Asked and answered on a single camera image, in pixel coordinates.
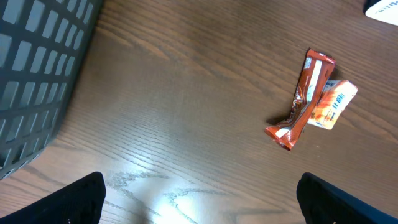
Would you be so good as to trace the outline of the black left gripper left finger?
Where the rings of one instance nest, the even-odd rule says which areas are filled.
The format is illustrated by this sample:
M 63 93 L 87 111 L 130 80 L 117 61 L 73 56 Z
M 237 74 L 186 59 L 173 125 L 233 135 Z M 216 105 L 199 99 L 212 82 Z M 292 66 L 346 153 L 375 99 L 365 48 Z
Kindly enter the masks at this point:
M 1 224 L 97 224 L 106 196 L 102 173 L 93 172 L 39 201 L 1 218 Z

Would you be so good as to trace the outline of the small orange yellow packet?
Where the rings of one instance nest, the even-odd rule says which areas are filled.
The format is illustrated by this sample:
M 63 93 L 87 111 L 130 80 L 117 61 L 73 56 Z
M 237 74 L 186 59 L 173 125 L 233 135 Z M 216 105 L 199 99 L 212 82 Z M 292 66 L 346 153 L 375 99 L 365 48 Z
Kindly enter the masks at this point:
M 331 130 L 357 92 L 348 80 L 328 80 L 307 123 Z

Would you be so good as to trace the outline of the orange snack bar wrapper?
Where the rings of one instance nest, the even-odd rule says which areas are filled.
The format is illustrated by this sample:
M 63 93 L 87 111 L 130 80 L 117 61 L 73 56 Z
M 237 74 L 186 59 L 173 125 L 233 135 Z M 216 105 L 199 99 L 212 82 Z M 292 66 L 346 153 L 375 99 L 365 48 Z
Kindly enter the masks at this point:
M 282 148 L 291 151 L 316 107 L 335 68 L 335 60 L 309 49 L 295 90 L 290 116 L 264 132 Z

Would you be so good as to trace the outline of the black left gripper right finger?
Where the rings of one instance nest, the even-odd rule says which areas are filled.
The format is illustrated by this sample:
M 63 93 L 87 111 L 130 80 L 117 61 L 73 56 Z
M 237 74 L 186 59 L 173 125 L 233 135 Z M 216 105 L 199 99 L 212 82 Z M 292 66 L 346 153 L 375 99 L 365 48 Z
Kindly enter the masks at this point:
M 364 203 L 309 172 L 302 175 L 296 193 L 307 224 L 397 224 L 396 217 Z

